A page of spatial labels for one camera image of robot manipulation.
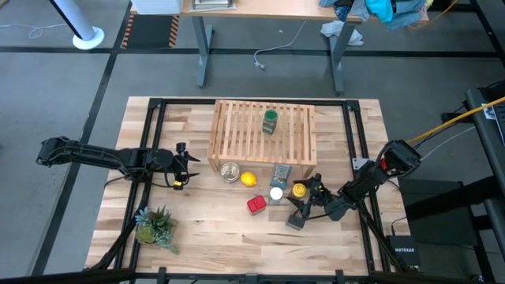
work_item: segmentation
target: wooden slatted crate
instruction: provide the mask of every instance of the wooden slatted crate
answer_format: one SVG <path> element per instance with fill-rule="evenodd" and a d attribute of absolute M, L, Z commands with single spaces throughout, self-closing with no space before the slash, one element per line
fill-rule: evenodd
<path fill-rule="evenodd" d="M 262 131 L 266 110 L 278 114 L 271 135 Z M 314 106 L 217 100 L 208 160 L 215 172 L 224 160 L 300 166 L 306 178 L 317 164 L 314 128 Z"/>

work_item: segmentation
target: white stand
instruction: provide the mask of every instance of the white stand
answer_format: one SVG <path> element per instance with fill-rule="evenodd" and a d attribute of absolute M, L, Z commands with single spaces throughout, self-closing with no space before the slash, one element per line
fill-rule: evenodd
<path fill-rule="evenodd" d="M 95 35 L 88 40 L 79 39 L 77 35 L 74 35 L 72 39 L 73 45 L 80 50 L 90 50 L 100 45 L 105 38 L 105 33 L 101 28 L 95 26 L 93 26 L 93 31 L 95 31 Z"/>
<path fill-rule="evenodd" d="M 73 45 L 81 50 L 90 50 L 100 45 L 105 38 L 101 28 L 92 26 L 74 0 L 49 0 L 63 20 L 72 29 Z"/>

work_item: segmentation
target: potted plant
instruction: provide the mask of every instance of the potted plant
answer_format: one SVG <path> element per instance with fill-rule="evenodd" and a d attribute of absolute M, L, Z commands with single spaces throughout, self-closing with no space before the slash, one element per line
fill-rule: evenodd
<path fill-rule="evenodd" d="M 174 229 L 177 223 L 170 219 L 170 213 L 163 209 L 156 212 L 149 211 L 146 207 L 140 209 L 139 215 L 135 216 L 137 231 L 135 238 L 141 244 L 158 244 L 162 248 L 169 249 L 172 253 L 179 254 L 179 250 L 172 245 L 174 239 Z"/>

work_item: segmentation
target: green jar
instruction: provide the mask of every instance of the green jar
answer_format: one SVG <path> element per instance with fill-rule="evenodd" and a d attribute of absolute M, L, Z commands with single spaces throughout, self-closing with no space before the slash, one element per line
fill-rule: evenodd
<path fill-rule="evenodd" d="M 273 134 L 276 126 L 277 112 L 275 112 L 275 110 L 265 111 L 265 117 L 263 118 L 263 132 Z"/>

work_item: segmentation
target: gray floor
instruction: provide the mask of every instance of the gray floor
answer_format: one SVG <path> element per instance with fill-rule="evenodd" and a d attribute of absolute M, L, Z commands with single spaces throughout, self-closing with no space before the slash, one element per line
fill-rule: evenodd
<path fill-rule="evenodd" d="M 103 47 L 112 47 L 126 0 L 77 0 L 92 23 L 106 32 Z M 481 1 L 505 46 L 502 2 Z M 289 42 L 300 21 L 206 18 L 215 26 L 213 47 L 265 48 Z M 0 25 L 61 24 L 45 0 L 11 0 L 0 9 Z M 322 22 L 310 21 L 297 49 L 327 48 L 319 34 Z M 377 22 L 358 27 L 365 45 L 357 50 L 492 51 L 477 16 L 449 13 L 420 31 L 385 32 Z M 71 47 L 67 27 L 52 28 L 29 39 L 29 28 L 0 28 L 0 47 Z M 196 47 L 190 19 L 181 19 L 178 47 Z M 50 169 L 34 162 L 39 143 L 51 136 L 77 139 L 99 86 L 106 54 L 0 53 L 0 278 L 24 275 L 51 208 L 66 166 Z M 113 147 L 131 95 L 332 97 L 329 61 L 319 56 L 261 55 L 267 71 L 251 56 L 213 55 L 205 89 L 195 87 L 195 55 L 121 54 L 115 64 L 90 143 Z M 391 139 L 409 138 L 440 123 L 438 115 L 453 111 L 468 88 L 503 79 L 505 69 L 495 59 L 354 58 L 343 61 L 346 97 L 379 99 Z M 426 153 L 462 131 L 457 125 L 421 148 Z M 441 148 L 413 175 L 471 182 L 491 171 L 475 132 Z M 79 271 L 84 265 L 99 203 L 105 170 L 82 166 L 62 228 L 50 256 L 47 273 Z M 490 232 L 483 234 L 487 250 L 497 252 Z M 433 275 L 466 277 L 478 272 L 473 252 L 461 248 L 421 245 L 426 271 Z M 489 254 L 498 279 L 505 282 L 501 256 Z"/>

